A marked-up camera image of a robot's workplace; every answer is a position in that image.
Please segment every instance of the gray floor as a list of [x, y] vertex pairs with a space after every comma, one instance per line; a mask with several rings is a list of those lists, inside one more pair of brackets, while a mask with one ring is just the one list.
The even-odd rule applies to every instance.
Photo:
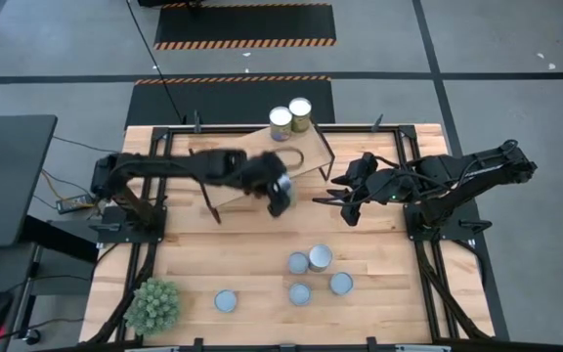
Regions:
[[[255, 0], [210, 0], [251, 3]], [[428, 72], [411, 0], [331, 0], [330, 48], [156, 52], [165, 73]], [[442, 72], [563, 72], [563, 0], [423, 0]], [[136, 16], [151, 40], [159, 11]], [[249, 52], [246, 58], [242, 54]], [[0, 76], [154, 73], [124, 0], [8, 0], [0, 15]], [[510, 337], [563, 343], [563, 80], [447, 81], [465, 153], [520, 141], [538, 166], [522, 186], [478, 198]], [[60, 137], [119, 149], [132, 83], [0, 85], [0, 114], [54, 113]], [[440, 122], [430, 80], [334, 79], [337, 122]], [[82, 186], [101, 156], [54, 141], [45, 168]], [[59, 185], [63, 194], [77, 190]], [[55, 198], [44, 180], [36, 194]], [[66, 219], [35, 201], [30, 213]], [[42, 299], [33, 321], [81, 317], [85, 297]], [[44, 329], [36, 348], [72, 345], [79, 326]], [[11, 350], [26, 350], [22, 344]]]

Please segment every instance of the gold can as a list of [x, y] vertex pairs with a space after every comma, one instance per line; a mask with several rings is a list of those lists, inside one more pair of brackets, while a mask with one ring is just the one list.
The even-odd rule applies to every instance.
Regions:
[[292, 113], [286, 107], [273, 108], [269, 112], [271, 138], [278, 142], [286, 141], [292, 134]]
[[305, 98], [295, 98], [290, 102], [292, 112], [292, 132], [305, 132], [310, 127], [312, 118], [312, 104]]

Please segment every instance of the black and orange striped mat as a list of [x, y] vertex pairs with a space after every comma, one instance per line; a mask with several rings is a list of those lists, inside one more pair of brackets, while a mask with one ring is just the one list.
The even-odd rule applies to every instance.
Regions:
[[[334, 123], [331, 82], [322, 75], [241, 75], [166, 78], [181, 114], [193, 123], [197, 110], [203, 124], [269, 123], [269, 111], [297, 97], [307, 98], [318, 123]], [[179, 119], [160, 79], [136, 82], [127, 126], [176, 125]]]
[[336, 42], [328, 4], [165, 5], [156, 50], [331, 46]]

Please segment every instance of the green plant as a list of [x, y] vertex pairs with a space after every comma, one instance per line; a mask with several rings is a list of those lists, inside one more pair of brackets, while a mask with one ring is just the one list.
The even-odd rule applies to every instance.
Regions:
[[137, 335], [151, 336], [173, 328], [179, 315], [175, 284], [150, 278], [134, 292], [125, 313], [127, 328]]

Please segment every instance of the wooden table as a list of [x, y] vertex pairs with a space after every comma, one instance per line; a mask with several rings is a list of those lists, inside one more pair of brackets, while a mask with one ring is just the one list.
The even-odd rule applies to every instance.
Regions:
[[[440, 125], [415, 128], [422, 155], [447, 152]], [[123, 150], [146, 154], [151, 132], [148, 126], [130, 127]], [[172, 153], [212, 148], [236, 136], [178, 135]], [[336, 154], [332, 177], [343, 174], [349, 161], [363, 152], [397, 160], [394, 138], [388, 134], [325, 136]], [[313, 197], [326, 196], [326, 188], [335, 188], [318, 170], [294, 180], [297, 205], [281, 218], [270, 217], [266, 199], [240, 198], [218, 208], [221, 225], [205, 207], [198, 187], [185, 191], [183, 180], [168, 180], [166, 236], [157, 251], [154, 275], [176, 283], [182, 314], [172, 331], [146, 338], [146, 345], [192, 345], [196, 337], [203, 337], [206, 345], [364, 344], [367, 336], [375, 336], [378, 343], [430, 342], [418, 267], [401, 206], [363, 205], [358, 226], [348, 227], [339, 216], [340, 208], [311, 202]], [[140, 190], [141, 184], [134, 180], [130, 186]], [[288, 255], [317, 243], [332, 249], [332, 265], [323, 273], [290, 275]], [[450, 242], [443, 242], [442, 248], [453, 296], [481, 330], [492, 334], [474, 256]], [[80, 340], [98, 330], [120, 299], [129, 253], [130, 245], [122, 244], [97, 268]], [[355, 289], [343, 297], [327, 288], [330, 276], [339, 271], [355, 281]], [[288, 301], [293, 283], [312, 287], [310, 305], [295, 307]], [[238, 293], [238, 307], [231, 314], [218, 312], [213, 304], [216, 292], [225, 288]], [[445, 335], [442, 303], [437, 294], [434, 297]]]

